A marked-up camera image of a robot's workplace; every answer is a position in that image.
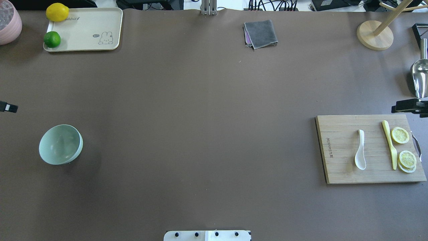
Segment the pink bowl of ice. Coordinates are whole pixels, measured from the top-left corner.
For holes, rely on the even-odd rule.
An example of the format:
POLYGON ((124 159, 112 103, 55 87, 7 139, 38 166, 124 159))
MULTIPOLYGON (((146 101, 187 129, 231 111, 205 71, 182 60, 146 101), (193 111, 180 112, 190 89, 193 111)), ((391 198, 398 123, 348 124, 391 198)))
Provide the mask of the pink bowl of ice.
POLYGON ((0 45, 15 41, 22 31, 22 20, 15 6, 8 0, 0 1, 0 45))

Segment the green lime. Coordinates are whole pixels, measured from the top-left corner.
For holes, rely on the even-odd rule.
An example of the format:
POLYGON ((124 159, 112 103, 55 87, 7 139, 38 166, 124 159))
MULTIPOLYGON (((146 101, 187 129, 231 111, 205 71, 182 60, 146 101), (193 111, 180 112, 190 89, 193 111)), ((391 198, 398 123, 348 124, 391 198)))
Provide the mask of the green lime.
POLYGON ((48 48, 56 48, 61 44, 61 37, 58 32, 50 31, 44 35, 44 44, 48 48))

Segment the yellow plastic knife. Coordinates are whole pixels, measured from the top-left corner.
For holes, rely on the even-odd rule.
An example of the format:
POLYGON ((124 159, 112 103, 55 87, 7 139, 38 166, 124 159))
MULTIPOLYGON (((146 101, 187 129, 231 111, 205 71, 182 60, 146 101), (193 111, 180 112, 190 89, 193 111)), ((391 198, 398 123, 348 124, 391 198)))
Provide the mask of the yellow plastic knife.
POLYGON ((388 146, 389 146, 389 150, 390 150, 390 157, 391 157, 391 162, 392 162, 392 168, 393 168, 393 170, 396 170, 397 166, 398 166, 398 153, 397 153, 397 150, 394 147, 393 142, 392 142, 392 136, 391 136, 390 126, 389 126, 388 121, 383 120, 382 121, 382 126, 383 126, 383 129, 384 129, 384 133, 385 133, 385 136, 386 136, 386 139, 387 139, 387 143, 388 143, 388 146))

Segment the cream rabbit tray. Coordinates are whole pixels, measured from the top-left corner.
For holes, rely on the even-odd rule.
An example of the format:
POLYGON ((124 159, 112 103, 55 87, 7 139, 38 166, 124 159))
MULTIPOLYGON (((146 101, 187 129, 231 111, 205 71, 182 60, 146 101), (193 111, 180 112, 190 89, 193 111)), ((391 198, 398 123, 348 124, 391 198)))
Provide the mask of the cream rabbit tray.
POLYGON ((120 8, 69 9, 66 20, 50 21, 47 32, 55 31, 61 38, 58 47, 48 52, 114 50, 119 46, 123 11, 120 8))

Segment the yellow lemon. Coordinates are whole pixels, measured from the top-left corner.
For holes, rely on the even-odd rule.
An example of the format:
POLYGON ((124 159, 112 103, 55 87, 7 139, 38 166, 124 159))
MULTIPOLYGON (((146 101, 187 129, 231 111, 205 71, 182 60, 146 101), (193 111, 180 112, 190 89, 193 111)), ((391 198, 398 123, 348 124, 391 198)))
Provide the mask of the yellow lemon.
POLYGON ((48 20, 60 22, 68 17, 69 8, 62 3, 53 3, 47 7, 45 15, 48 20))

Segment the metal scoop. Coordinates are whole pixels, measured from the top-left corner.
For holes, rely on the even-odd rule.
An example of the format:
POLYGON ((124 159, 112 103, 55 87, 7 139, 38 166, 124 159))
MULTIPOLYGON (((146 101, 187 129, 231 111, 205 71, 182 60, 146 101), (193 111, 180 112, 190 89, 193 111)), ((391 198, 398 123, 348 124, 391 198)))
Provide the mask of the metal scoop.
POLYGON ((411 74, 415 87, 415 97, 427 98, 428 86, 428 59, 427 59, 427 39, 420 42, 420 59, 411 66, 411 74))

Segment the bamboo cutting board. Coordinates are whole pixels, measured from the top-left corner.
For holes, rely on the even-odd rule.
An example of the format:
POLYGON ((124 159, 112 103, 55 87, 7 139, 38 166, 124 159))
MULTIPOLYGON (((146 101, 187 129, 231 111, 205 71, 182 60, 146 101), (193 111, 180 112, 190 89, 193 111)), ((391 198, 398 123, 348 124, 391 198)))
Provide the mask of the bamboo cutting board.
POLYGON ((315 118, 326 182, 328 184, 391 183, 426 181, 422 163, 413 173, 392 168, 390 148, 382 121, 390 128, 411 131, 403 114, 319 115, 315 118), (366 168, 360 170, 354 162, 359 148, 359 130, 365 133, 366 168))

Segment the white ceramic spoon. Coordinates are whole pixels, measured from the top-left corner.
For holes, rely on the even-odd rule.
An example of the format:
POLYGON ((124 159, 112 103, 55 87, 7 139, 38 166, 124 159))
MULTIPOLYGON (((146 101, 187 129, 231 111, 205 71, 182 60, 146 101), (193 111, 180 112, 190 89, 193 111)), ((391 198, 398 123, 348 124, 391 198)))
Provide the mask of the white ceramic spoon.
POLYGON ((362 129, 358 130, 358 136, 359 136, 359 145, 358 145, 356 154, 354 156, 354 163, 358 169, 365 170, 366 169, 366 160, 364 156, 365 133, 362 129))

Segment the wooden mug tree stand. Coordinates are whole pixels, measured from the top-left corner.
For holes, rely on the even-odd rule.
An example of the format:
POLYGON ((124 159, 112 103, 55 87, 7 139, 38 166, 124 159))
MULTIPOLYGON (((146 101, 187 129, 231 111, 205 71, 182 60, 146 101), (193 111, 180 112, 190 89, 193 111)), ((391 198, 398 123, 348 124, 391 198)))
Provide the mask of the wooden mug tree stand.
POLYGON ((408 7, 411 0, 402 0, 397 7, 392 7, 385 3, 380 3, 380 6, 390 10, 390 14, 383 22, 377 20, 367 20, 361 23, 356 31, 358 40, 367 48, 376 51, 388 49, 394 40, 394 35, 389 24, 402 12, 412 11, 416 9, 427 8, 427 1, 421 6, 408 7))

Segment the aluminium frame post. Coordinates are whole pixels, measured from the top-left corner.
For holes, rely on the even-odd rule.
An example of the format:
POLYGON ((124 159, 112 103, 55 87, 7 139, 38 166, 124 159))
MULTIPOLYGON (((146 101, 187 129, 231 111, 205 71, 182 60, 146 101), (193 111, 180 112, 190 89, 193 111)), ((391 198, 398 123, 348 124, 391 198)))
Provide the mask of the aluminium frame post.
POLYGON ((217 0, 201 0, 202 15, 217 15, 217 0))

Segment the grey folded cloth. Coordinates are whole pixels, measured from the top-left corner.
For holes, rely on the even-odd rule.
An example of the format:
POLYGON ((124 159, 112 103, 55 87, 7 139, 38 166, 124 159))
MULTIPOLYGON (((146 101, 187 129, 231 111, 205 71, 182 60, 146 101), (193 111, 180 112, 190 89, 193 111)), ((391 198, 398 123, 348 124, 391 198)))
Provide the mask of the grey folded cloth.
POLYGON ((272 20, 245 22, 243 25, 245 45, 254 50, 277 45, 278 39, 272 20))

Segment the lemon slice stacked pair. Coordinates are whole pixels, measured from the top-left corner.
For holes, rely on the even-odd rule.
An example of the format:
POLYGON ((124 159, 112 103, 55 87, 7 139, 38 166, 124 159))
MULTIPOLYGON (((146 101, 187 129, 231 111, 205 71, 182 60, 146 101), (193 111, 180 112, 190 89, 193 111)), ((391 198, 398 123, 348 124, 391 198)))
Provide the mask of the lemon slice stacked pair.
POLYGON ((402 151, 398 157, 398 166, 405 173, 413 173, 416 170, 416 156, 410 151, 402 151))

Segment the pale green bowl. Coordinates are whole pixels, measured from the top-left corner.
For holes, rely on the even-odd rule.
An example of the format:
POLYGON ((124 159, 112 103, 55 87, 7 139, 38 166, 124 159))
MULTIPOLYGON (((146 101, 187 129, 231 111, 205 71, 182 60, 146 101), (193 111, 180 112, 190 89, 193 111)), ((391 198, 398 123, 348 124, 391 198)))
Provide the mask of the pale green bowl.
POLYGON ((51 165, 62 165, 75 160, 84 145, 81 133, 72 125, 50 128, 39 142, 41 159, 51 165))

